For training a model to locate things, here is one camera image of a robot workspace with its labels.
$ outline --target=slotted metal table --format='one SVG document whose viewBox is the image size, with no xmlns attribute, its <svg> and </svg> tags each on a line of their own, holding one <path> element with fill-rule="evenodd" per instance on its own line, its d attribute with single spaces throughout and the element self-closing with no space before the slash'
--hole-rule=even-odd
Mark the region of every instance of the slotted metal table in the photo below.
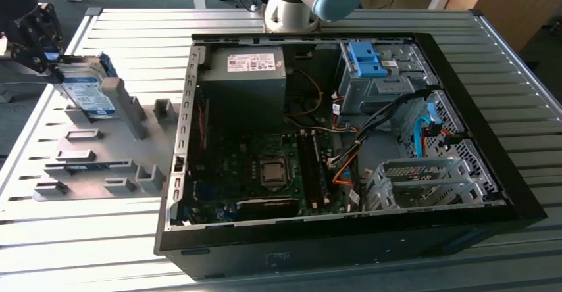
<svg viewBox="0 0 562 292">
<path fill-rule="evenodd" d="M 562 109 L 486 19 L 468 11 L 359 10 L 323 30 L 435 36 L 548 218 L 444 258 L 195 282 L 152 253 L 159 198 L 30 199 L 52 138 L 69 123 L 49 86 L 0 172 L 0 290 L 562 290 Z M 68 53 L 104 51 L 141 103 L 179 102 L 191 34 L 260 31 L 259 15 L 235 9 L 91 9 Z"/>
</svg>

